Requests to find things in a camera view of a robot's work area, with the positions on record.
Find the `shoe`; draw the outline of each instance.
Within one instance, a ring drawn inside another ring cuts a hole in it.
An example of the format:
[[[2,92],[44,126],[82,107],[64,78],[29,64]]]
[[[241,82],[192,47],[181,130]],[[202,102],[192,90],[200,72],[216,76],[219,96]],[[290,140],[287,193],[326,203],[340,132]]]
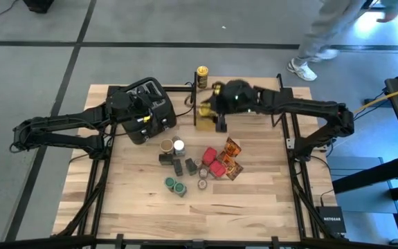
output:
[[[314,81],[317,78],[317,74],[308,67],[308,63],[306,62],[302,66],[296,66],[294,59],[292,59],[288,63],[287,69],[291,73],[295,73],[302,80]]]
[[[314,57],[309,59],[310,62],[321,62],[323,60],[334,59],[340,53],[336,49],[325,49],[323,52],[316,53]]]

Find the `gray floor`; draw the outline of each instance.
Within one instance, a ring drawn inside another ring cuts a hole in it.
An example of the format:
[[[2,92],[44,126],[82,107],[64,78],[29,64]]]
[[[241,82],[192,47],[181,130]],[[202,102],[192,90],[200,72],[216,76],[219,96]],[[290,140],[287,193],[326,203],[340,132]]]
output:
[[[0,0],[0,10],[9,4],[9,0]],[[88,5],[89,0],[55,0],[48,14],[37,15],[20,1],[0,17],[0,40],[75,41]],[[84,40],[298,44],[319,6],[318,0],[98,0]],[[398,45],[398,20],[377,24],[377,15],[380,14],[364,14],[333,44]],[[9,154],[11,129],[27,118],[49,114],[71,51],[72,48],[0,46],[0,240],[34,154]],[[81,111],[90,84],[126,84],[146,76],[154,76],[164,84],[182,84],[192,80],[192,72],[202,64],[210,68],[212,75],[275,77],[282,73],[286,86],[310,86],[314,98],[346,102],[351,109],[359,107],[363,98],[379,94],[386,78],[398,76],[398,53],[346,52],[333,62],[313,65],[319,78],[307,83],[286,71],[287,61],[295,53],[82,48],[60,113]],[[398,149],[388,149],[388,145],[398,147],[398,124],[391,110],[371,113],[357,122],[356,130],[355,135],[337,142],[333,155],[383,156],[385,160],[398,157]],[[50,234],[70,156],[69,149],[48,148],[18,239]],[[360,241],[358,226],[351,224],[349,238]],[[383,241],[380,235],[370,238]]]

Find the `wooden tabletop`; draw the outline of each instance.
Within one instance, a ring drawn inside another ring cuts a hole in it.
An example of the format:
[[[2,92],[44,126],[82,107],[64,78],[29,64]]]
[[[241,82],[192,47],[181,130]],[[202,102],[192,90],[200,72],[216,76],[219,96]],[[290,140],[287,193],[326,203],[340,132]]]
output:
[[[232,79],[209,77],[208,82]],[[251,85],[279,89],[275,78],[242,79]],[[91,85],[85,108],[104,102],[107,89],[108,85]],[[307,87],[295,87],[293,92],[296,98],[311,99]],[[183,104],[187,94],[168,93],[176,113],[189,109]],[[210,92],[205,91],[198,98],[209,95]],[[280,241],[299,241],[281,124],[273,128],[269,116],[254,113],[227,116],[226,121],[228,133],[197,131],[191,112],[178,118],[175,128],[143,145],[133,144],[127,136],[117,137],[98,237],[113,239],[121,233],[127,239],[270,241],[271,236],[278,236]],[[313,117],[298,116],[298,121],[302,136],[308,136],[318,128]],[[124,132],[123,128],[119,126],[117,132]],[[87,129],[79,132],[81,136],[95,133]],[[175,176],[172,166],[159,163],[160,142],[173,136],[179,136],[186,144],[186,156],[180,158],[184,171],[181,177]],[[243,172],[234,181],[226,176],[219,180],[209,176],[208,187],[199,190],[199,177],[188,174],[184,160],[201,158],[209,146],[221,151],[228,136],[242,148],[236,161],[244,168]],[[83,151],[74,150],[73,157],[82,154]],[[325,159],[320,152],[313,155]],[[317,160],[307,163],[307,167],[314,203],[318,205],[320,195],[332,189],[329,170]],[[69,165],[53,234],[61,231],[82,206],[90,170],[91,160],[87,157]],[[188,192],[183,198],[164,186],[168,176],[185,183]],[[323,201],[325,205],[336,205],[332,192],[324,195]],[[302,206],[310,236],[308,213]],[[91,227],[92,211],[88,228]]]

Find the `green can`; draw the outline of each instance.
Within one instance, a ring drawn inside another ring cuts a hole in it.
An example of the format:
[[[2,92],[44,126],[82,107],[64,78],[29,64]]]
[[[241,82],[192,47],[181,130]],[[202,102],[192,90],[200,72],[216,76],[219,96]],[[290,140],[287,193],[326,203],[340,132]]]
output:
[[[180,197],[183,197],[186,194],[186,186],[183,183],[176,183],[174,186],[174,193],[178,194]]]
[[[167,177],[165,179],[165,186],[171,191],[174,191],[174,186],[176,185],[176,179],[172,177]]]

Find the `gold can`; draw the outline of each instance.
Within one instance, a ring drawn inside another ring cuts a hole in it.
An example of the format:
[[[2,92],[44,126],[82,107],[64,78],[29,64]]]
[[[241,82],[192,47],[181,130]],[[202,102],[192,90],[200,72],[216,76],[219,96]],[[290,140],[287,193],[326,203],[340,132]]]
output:
[[[197,68],[197,87],[205,89],[208,86],[208,68],[199,66]]]

